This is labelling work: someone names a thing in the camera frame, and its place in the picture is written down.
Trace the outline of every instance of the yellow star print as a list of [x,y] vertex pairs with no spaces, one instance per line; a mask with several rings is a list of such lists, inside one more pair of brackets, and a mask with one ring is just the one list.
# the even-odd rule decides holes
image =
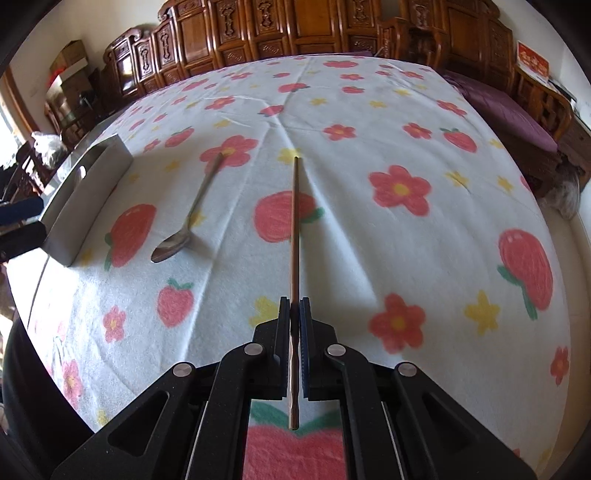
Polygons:
[[502,189],[504,189],[507,193],[511,193],[511,190],[513,190],[513,188],[515,188],[510,182],[509,180],[507,180],[505,177],[497,177],[496,178],[496,183],[499,187],[501,187]]
[[203,221],[206,218],[207,217],[205,217],[201,213],[201,210],[197,210],[197,212],[193,212],[193,214],[191,215],[191,220],[189,222],[189,225],[191,226],[191,228],[198,227],[199,225],[201,225],[203,223]]
[[496,138],[489,140],[488,143],[490,145],[492,145],[493,147],[500,148],[501,150],[504,150],[504,148],[505,148],[505,146],[501,142],[499,142]]
[[248,319],[251,327],[256,327],[259,323],[277,318],[277,312],[279,311],[279,305],[267,297],[258,297],[255,300],[255,308],[258,314]]
[[501,311],[498,305],[488,302],[484,290],[480,290],[477,296],[477,304],[468,304],[464,309],[464,315],[470,320],[478,323],[478,335],[482,336],[487,329],[496,330],[499,326],[496,323],[496,316]]
[[282,148],[279,150],[277,160],[285,165],[291,165],[294,162],[294,157],[299,156],[301,156],[301,152],[298,148]]
[[80,266],[81,267],[88,267],[88,265],[90,265],[90,262],[92,262],[92,249],[91,248],[82,252],[82,255],[80,256]]
[[181,166],[181,162],[179,162],[178,160],[173,160],[168,165],[166,165],[164,167],[164,169],[166,171],[173,171],[173,170],[176,170],[177,168],[179,168],[180,166]]
[[460,172],[456,171],[448,171],[445,176],[453,182],[454,187],[468,187],[468,180],[466,177],[463,177]]
[[230,120],[228,120],[227,118],[225,118],[224,120],[220,120],[218,123],[213,124],[213,126],[215,128],[223,128],[223,127],[227,127],[228,125],[230,125],[232,122]]

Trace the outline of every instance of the cardboard box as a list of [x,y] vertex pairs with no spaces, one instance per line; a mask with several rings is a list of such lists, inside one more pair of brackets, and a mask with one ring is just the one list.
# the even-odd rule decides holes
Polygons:
[[60,54],[56,57],[50,67],[50,73],[54,73],[57,70],[66,69],[74,65],[77,61],[85,59],[86,49],[82,40],[74,40],[68,43]]

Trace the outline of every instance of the cabinet door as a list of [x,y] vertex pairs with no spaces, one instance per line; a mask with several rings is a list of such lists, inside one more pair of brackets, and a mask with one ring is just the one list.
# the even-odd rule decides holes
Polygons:
[[244,0],[249,44],[254,60],[289,55],[287,21],[282,0]]
[[207,5],[219,67],[252,61],[244,4],[238,0],[208,0]]
[[286,0],[293,55],[342,50],[337,0]]

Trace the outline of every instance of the plastic bag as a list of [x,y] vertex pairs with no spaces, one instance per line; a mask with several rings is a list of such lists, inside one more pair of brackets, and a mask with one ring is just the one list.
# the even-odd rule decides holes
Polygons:
[[58,135],[33,132],[31,136],[35,140],[35,150],[41,155],[41,161],[50,170],[68,155],[68,149]]

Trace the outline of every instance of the spoon handle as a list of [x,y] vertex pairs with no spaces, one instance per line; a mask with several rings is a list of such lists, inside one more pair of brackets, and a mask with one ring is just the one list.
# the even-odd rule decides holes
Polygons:
[[187,225],[187,226],[189,225],[189,222],[191,221],[191,215],[193,214],[195,207],[199,204],[199,201],[201,200],[203,195],[205,195],[205,191],[207,190],[207,187],[209,186],[209,184],[212,182],[212,178],[216,174],[216,172],[220,166],[220,163],[222,163],[223,159],[224,159],[223,153],[218,153],[217,157],[214,158],[214,160],[211,164],[211,168],[209,168],[209,170],[207,170],[207,168],[206,168],[207,171],[205,173],[205,178],[201,182],[201,186],[199,187],[199,191],[197,192],[197,196],[195,197],[195,201],[191,205],[191,209],[189,210],[189,214],[187,215],[187,218],[185,219],[185,225]]

